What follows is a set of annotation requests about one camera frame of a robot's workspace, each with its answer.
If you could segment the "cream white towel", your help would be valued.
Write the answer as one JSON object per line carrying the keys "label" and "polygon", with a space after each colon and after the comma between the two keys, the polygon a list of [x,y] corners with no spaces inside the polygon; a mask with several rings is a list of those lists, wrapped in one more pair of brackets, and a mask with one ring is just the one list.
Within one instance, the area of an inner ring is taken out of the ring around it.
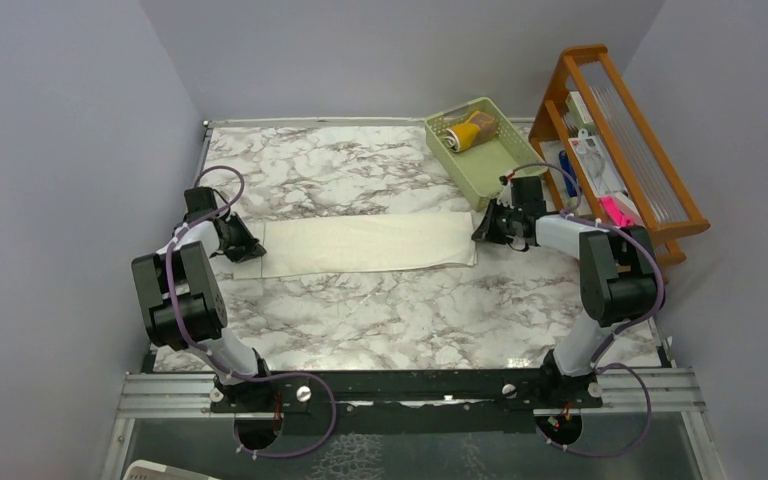
{"label": "cream white towel", "polygon": [[215,266],[235,280],[309,274],[472,267],[477,263],[467,212],[358,215],[254,225],[267,253]]}

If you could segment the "brown yellow bear towel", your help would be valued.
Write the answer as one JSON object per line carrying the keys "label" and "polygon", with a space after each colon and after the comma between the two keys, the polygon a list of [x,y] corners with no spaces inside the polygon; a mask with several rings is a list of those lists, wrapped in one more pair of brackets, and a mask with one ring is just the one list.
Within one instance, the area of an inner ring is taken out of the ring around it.
{"label": "brown yellow bear towel", "polygon": [[493,139],[498,118],[483,111],[472,112],[463,122],[446,129],[442,141],[452,152],[461,153]]}

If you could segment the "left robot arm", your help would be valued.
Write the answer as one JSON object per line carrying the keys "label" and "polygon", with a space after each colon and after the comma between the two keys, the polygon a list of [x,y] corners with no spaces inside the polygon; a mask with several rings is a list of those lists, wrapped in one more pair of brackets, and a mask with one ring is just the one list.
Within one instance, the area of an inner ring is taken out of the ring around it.
{"label": "left robot arm", "polygon": [[236,396],[245,407],[262,410],[273,401],[275,386],[265,360],[228,327],[211,259],[242,263],[267,250],[239,215],[219,204],[215,189],[191,188],[184,197],[187,211],[171,240],[131,262],[146,333],[156,347],[196,356],[220,385],[237,385]]}

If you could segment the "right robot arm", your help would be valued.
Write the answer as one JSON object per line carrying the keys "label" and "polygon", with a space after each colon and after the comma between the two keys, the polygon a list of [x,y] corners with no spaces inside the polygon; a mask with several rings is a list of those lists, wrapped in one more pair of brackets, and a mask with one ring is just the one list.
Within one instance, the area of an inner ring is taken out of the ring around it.
{"label": "right robot arm", "polygon": [[539,398],[560,407],[584,389],[616,336],[662,306],[663,278],[645,228],[551,212],[537,177],[509,173],[500,183],[502,190],[488,203],[473,240],[519,252],[548,248],[579,265],[582,311],[544,357],[536,383]]}

